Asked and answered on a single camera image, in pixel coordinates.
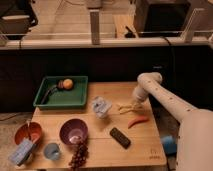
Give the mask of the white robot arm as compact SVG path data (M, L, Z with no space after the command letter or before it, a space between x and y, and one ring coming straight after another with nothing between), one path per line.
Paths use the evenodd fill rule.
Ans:
M137 77L133 98L151 94L179 123L176 171L213 171L213 111L199 109L161 86L159 72Z

